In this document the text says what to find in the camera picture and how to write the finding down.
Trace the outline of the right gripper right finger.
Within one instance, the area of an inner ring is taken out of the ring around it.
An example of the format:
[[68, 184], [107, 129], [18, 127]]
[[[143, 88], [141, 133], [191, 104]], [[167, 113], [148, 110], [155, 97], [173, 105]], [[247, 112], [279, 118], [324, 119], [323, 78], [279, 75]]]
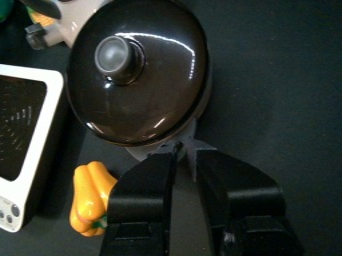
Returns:
[[218, 150], [195, 167], [214, 256], [303, 256], [275, 180]]

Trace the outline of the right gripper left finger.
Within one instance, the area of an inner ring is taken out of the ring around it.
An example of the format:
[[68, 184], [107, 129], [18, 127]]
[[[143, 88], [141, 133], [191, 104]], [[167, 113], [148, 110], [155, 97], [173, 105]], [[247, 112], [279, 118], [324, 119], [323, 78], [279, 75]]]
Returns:
[[168, 256], [179, 142], [164, 144], [120, 177], [109, 193], [99, 256]]

